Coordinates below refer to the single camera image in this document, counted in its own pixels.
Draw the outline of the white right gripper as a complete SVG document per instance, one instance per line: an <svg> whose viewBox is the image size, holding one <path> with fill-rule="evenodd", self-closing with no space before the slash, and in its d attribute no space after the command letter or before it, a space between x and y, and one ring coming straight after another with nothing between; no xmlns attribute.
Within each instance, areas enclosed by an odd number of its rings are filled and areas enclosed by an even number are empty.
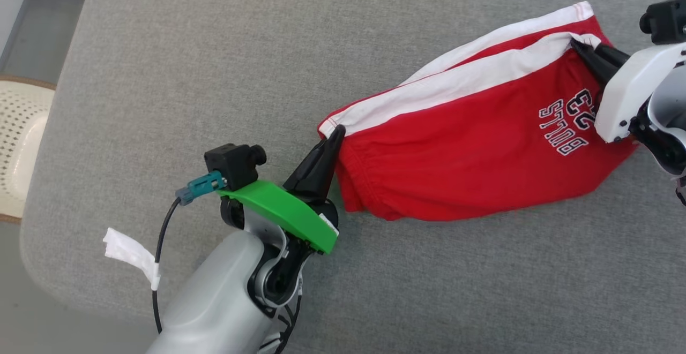
<svg viewBox="0 0 686 354"><path fill-rule="evenodd" d="M620 122L629 122L637 115L684 59L683 42L654 45L632 56L602 42L595 47L575 40L570 43L599 85L605 86L595 118L595 130L605 142L628 136L628 129L621 127Z"/></svg>

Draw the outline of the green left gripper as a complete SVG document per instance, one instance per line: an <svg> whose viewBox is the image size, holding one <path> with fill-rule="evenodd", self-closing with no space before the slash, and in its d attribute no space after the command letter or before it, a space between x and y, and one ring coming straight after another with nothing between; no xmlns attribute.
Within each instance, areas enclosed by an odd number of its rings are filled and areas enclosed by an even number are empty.
<svg viewBox="0 0 686 354"><path fill-rule="evenodd" d="M336 125L328 138L322 139L306 155L282 185L292 194L314 194L326 198L333 180L335 166L345 139L346 128ZM307 241L310 247L330 254L338 239L329 218L319 215L296 196L275 183L258 180L237 191L218 190L243 205L243 230L280 247L285 245L285 232Z"/></svg>

